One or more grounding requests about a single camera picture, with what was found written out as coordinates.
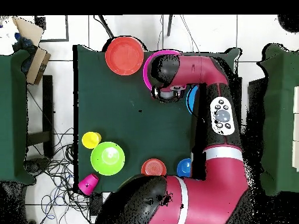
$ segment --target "green plate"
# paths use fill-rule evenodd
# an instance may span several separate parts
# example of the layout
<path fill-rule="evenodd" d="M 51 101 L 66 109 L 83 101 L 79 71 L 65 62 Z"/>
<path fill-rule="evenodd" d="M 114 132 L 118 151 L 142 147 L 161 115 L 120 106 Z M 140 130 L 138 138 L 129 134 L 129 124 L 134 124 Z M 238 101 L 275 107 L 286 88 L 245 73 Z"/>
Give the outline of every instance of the green plate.
<path fill-rule="evenodd" d="M 114 142 L 102 142 L 91 153 L 92 167 L 102 175 L 114 175 L 124 166 L 124 152 Z"/>

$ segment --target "white floor tile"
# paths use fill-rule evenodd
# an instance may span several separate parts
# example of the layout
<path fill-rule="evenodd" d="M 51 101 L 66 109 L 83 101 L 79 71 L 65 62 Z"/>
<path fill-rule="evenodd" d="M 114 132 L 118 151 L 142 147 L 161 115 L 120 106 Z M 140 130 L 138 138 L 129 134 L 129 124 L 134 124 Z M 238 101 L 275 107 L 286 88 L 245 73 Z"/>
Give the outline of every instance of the white floor tile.
<path fill-rule="evenodd" d="M 161 30 L 160 15 L 106 15 L 104 19 L 114 36 L 133 36 L 140 39 L 148 50 L 155 51 Z M 104 27 L 89 16 L 89 47 L 101 51 L 109 39 Z"/>
<path fill-rule="evenodd" d="M 42 42 L 40 48 L 51 54 L 51 60 L 72 60 L 72 45 L 88 46 L 88 16 L 68 16 L 69 42 Z"/>
<path fill-rule="evenodd" d="M 277 15 L 238 15 L 238 47 L 240 61 L 260 61 L 269 43 L 280 43 L 289 50 L 299 49 L 299 34 L 285 31 Z"/>
<path fill-rule="evenodd" d="M 236 46 L 236 15 L 184 15 L 193 40 L 200 52 L 223 53 Z M 180 15 L 172 18 L 171 35 L 168 37 L 168 15 L 164 15 L 164 49 L 192 51 L 191 38 Z"/>
<path fill-rule="evenodd" d="M 67 38 L 65 15 L 46 15 L 46 29 L 42 40 L 63 40 Z"/>
<path fill-rule="evenodd" d="M 238 64 L 238 75 L 242 77 L 242 124 L 246 124 L 248 106 L 248 83 L 264 78 L 264 72 L 254 62 L 241 62 Z"/>
<path fill-rule="evenodd" d="M 28 133 L 43 131 L 43 81 L 39 85 L 27 85 Z"/>
<path fill-rule="evenodd" d="M 109 196 L 110 192 L 103 192 L 102 196 L 103 196 L 103 203 L 106 201 L 107 197 Z"/>
<path fill-rule="evenodd" d="M 50 207 L 47 208 L 43 205 L 45 212 L 48 212 Z M 79 211 L 69 208 L 68 206 L 53 206 L 43 224 L 89 224 L 88 221 L 82 216 Z M 88 218 L 88 211 L 83 211 Z M 35 220 L 40 224 L 45 218 L 46 214 L 42 211 L 40 205 L 26 205 L 27 220 Z"/>
<path fill-rule="evenodd" d="M 45 195 L 52 195 L 54 196 L 56 186 L 53 183 L 51 177 L 42 173 L 36 177 L 36 184 L 28 186 L 25 196 L 25 203 L 26 204 L 48 204 L 50 202 L 49 197 L 45 197 L 43 201 L 42 198 Z"/>
<path fill-rule="evenodd" d="M 28 147 L 28 153 L 27 153 L 27 158 L 26 160 L 31 160 L 35 158 L 43 158 L 44 156 L 44 149 L 43 149 L 43 144 L 38 143 L 35 144 L 34 146 Z"/>
<path fill-rule="evenodd" d="M 58 134 L 74 127 L 72 62 L 50 61 L 44 75 L 53 76 L 54 128 Z"/>
<path fill-rule="evenodd" d="M 65 152 L 66 148 L 64 148 L 65 145 L 74 143 L 74 136 L 73 135 L 55 135 L 54 136 L 54 150 L 55 153 L 58 151 L 55 156 L 54 160 L 62 160 L 66 159 Z"/>
<path fill-rule="evenodd" d="M 160 15 L 104 16 L 115 36 L 130 35 L 140 39 L 150 51 L 158 49 L 162 30 Z M 164 49 L 192 51 L 191 38 L 179 15 L 172 19 L 171 35 L 167 36 L 169 15 L 164 15 Z M 224 52 L 236 46 L 236 15 L 184 15 L 187 26 L 201 52 Z M 100 23 L 90 16 L 90 48 L 101 51 L 109 38 Z M 159 49 L 162 48 L 162 34 Z"/>

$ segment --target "orange plate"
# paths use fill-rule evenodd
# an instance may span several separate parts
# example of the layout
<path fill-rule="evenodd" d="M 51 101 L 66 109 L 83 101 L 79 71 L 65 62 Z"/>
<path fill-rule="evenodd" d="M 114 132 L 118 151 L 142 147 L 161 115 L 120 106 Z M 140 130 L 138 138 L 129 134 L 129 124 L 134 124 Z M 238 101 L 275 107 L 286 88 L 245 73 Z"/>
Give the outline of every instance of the orange plate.
<path fill-rule="evenodd" d="M 147 160 L 142 168 L 141 173 L 145 175 L 166 175 L 166 167 L 163 162 L 158 159 Z"/>
<path fill-rule="evenodd" d="M 143 63 L 143 48 L 138 40 L 118 37 L 112 40 L 105 52 L 108 67 L 118 75 L 132 75 Z"/>

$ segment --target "blue bowl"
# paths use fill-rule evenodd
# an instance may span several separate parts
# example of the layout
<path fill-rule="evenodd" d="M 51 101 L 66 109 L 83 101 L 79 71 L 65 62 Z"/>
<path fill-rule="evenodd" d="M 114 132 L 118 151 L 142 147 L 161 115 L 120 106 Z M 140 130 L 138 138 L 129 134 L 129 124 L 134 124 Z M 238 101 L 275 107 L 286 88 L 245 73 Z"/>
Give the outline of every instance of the blue bowl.
<path fill-rule="evenodd" d="M 194 86 L 193 88 L 191 88 L 186 97 L 186 107 L 190 114 L 192 114 L 192 111 L 193 111 L 195 94 L 196 94 L 198 88 L 199 88 L 198 86 Z"/>
<path fill-rule="evenodd" d="M 191 159 L 186 158 L 179 162 L 176 172 L 179 177 L 188 177 L 191 176 Z"/>

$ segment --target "green tabletop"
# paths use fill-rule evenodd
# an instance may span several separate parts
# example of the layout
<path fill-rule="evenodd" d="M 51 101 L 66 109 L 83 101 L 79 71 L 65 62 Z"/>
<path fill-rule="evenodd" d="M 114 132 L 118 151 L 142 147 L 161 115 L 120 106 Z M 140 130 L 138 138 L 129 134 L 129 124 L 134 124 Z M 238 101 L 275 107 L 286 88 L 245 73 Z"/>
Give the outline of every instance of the green tabletop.
<path fill-rule="evenodd" d="M 0 55 L 0 181 L 35 182 L 24 169 L 27 135 L 26 77 L 21 71 L 29 53 Z"/>
<path fill-rule="evenodd" d="M 78 176 L 99 176 L 97 193 L 117 191 L 133 175 L 141 173 L 142 164 L 157 158 L 165 163 L 168 174 L 176 174 L 178 162 L 190 157 L 195 126 L 186 107 L 186 99 L 161 104 L 151 97 L 142 77 L 142 67 L 133 75 L 120 76 L 106 64 L 105 54 L 80 45 L 78 49 Z M 144 53 L 144 62 L 153 52 Z M 224 53 L 184 53 L 224 59 L 231 70 L 239 49 Z M 88 131 L 98 132 L 102 142 L 117 143 L 124 150 L 126 162 L 114 176 L 101 176 L 91 165 L 91 151 L 81 139 Z"/>
<path fill-rule="evenodd" d="M 299 86 L 299 53 L 271 44 L 260 63 L 267 76 L 264 96 L 262 166 L 260 182 L 267 195 L 299 193 L 299 173 L 292 167 L 294 88 Z"/>

